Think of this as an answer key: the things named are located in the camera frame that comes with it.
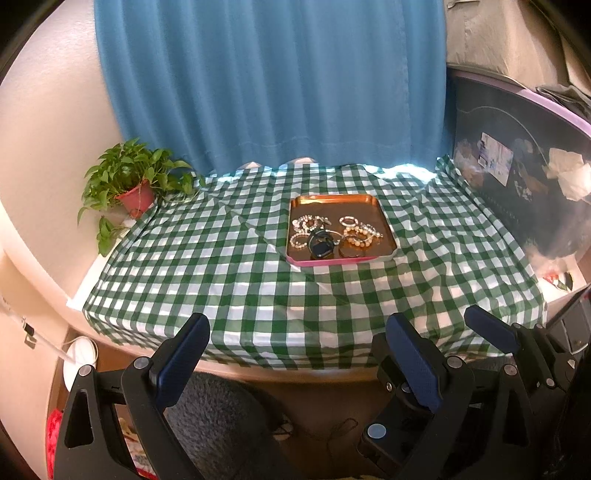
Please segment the tablecloth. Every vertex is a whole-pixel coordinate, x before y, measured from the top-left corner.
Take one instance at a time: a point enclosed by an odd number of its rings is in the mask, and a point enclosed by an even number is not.
[[[290,199],[339,193],[379,200],[398,243],[393,259],[289,264]],[[372,365],[372,337],[393,312],[405,313],[443,353],[496,353],[466,328],[471,304],[526,326],[545,315],[523,251],[444,157],[426,184],[363,165],[208,177],[196,197],[162,201],[143,215],[83,311],[114,342],[148,348],[202,312],[212,328],[205,359],[322,369]]]

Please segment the tray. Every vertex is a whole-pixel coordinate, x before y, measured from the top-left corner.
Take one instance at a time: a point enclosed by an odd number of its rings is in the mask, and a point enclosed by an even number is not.
[[[338,233],[343,232],[343,226],[339,219],[351,215],[360,222],[374,226],[383,238],[374,239],[373,243],[362,250],[353,245],[345,247],[346,252],[353,254],[355,249],[362,255],[356,258],[341,257],[337,248],[331,258],[315,260],[311,257],[307,248],[297,249],[291,246],[290,238],[295,234],[296,229],[291,223],[303,215],[318,215],[327,217],[332,225],[328,229]],[[300,195],[292,199],[290,203],[290,221],[287,232],[287,261],[299,267],[316,267],[324,265],[346,265],[360,262],[390,260],[396,250],[396,241],[392,235],[390,224],[386,220],[384,212],[378,200],[372,195]]]

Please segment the silver bolt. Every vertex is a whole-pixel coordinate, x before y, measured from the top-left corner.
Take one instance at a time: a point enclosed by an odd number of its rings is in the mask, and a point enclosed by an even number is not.
[[[140,356],[135,359],[134,367],[137,368],[138,370],[142,370],[143,368],[146,368],[149,363],[150,363],[150,359],[147,356]]]
[[[381,423],[372,423],[368,427],[368,435],[373,439],[380,439],[386,436],[386,427]]]
[[[517,369],[511,364],[505,365],[503,367],[503,370],[505,371],[505,373],[507,375],[510,375],[510,376],[517,375]]]
[[[86,375],[88,375],[90,372],[92,372],[92,367],[90,365],[82,365],[80,367],[80,369],[78,370],[78,374],[81,377],[85,377]]]
[[[451,356],[447,359],[447,364],[452,368],[460,368],[462,363],[462,359],[457,356]]]

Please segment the red flower pot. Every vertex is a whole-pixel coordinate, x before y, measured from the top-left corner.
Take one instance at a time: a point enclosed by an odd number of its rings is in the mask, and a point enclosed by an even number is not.
[[[154,202],[154,191],[148,180],[143,179],[137,187],[115,198],[125,205],[131,218],[139,218]]]

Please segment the potted plant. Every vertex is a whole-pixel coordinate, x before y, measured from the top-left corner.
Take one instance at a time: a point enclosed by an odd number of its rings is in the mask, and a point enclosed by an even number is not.
[[[193,172],[179,177],[171,170],[191,168],[183,160],[172,160],[172,152],[165,148],[149,150],[138,138],[115,145],[102,154],[100,164],[88,169],[88,178],[82,193],[83,207],[78,212],[78,223],[85,210],[107,210],[122,203],[132,218],[139,218],[152,205],[155,198],[169,192],[194,193]],[[204,185],[203,176],[197,176]],[[99,221],[96,236],[99,253],[106,256],[124,227],[115,226],[104,216]]]

